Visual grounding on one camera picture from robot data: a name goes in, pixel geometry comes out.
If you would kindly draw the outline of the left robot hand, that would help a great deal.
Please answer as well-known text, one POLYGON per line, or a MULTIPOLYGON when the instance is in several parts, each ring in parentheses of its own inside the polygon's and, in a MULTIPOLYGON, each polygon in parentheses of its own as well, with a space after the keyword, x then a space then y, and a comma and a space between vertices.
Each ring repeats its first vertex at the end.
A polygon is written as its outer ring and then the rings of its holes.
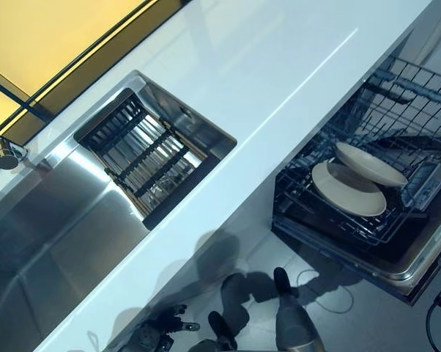
POLYGON ((157 317, 161 336, 159 340, 159 346, 157 351, 170 351, 174 340, 169 335, 179 331, 198 331, 201 326, 195 322, 185 322, 181 316, 186 313, 188 306, 186 304, 174 305, 168 309, 165 309, 157 317))

